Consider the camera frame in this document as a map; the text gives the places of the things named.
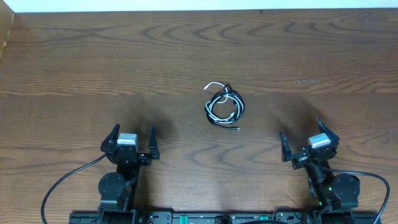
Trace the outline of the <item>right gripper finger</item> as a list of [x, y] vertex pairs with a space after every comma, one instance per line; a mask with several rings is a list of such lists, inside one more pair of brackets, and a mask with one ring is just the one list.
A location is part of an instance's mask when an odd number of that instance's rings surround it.
[[292, 160], [292, 150], [288, 144], [287, 138], [282, 131], [279, 132], [281, 142], [281, 160], [287, 162]]
[[317, 124], [318, 124], [318, 128], [319, 128], [320, 132], [322, 134], [326, 134], [332, 144], [338, 145], [340, 138], [332, 130], [330, 130], [328, 127], [326, 127], [324, 125], [324, 123], [319, 118], [317, 118]]

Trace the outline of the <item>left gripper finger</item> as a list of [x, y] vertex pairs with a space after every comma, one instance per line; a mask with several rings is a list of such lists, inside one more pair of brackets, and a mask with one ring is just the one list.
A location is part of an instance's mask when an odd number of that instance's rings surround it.
[[102, 152], [109, 152], [111, 150], [111, 148], [117, 144], [119, 129], [120, 129], [120, 125], [115, 124], [112, 131], [108, 134], [108, 136], [101, 143], [100, 150]]
[[150, 129], [148, 148], [150, 150], [151, 159], [160, 159], [159, 147], [155, 136], [155, 126], [151, 126]]

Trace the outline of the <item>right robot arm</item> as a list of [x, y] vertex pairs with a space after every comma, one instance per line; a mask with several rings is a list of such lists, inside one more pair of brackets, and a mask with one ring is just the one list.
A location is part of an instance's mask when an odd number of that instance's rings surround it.
[[358, 207], [360, 181], [352, 174], [334, 175], [328, 161], [336, 153], [340, 138], [320, 119], [320, 133], [308, 139], [301, 152], [293, 153], [284, 133], [280, 132], [282, 162], [290, 161], [293, 169], [304, 168], [312, 196], [320, 207], [303, 216], [304, 223], [354, 223], [352, 209]]

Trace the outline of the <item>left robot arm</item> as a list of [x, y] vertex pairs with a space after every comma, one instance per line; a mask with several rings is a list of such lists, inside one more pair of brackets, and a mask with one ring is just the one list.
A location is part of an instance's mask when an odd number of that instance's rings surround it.
[[147, 223], [146, 212], [134, 207], [134, 199], [140, 168], [160, 158], [155, 127], [150, 129], [149, 152], [138, 151], [136, 134], [120, 134], [119, 129], [120, 125], [116, 124], [100, 147], [106, 158], [116, 165], [116, 171], [105, 174], [99, 181], [101, 201], [97, 223]]

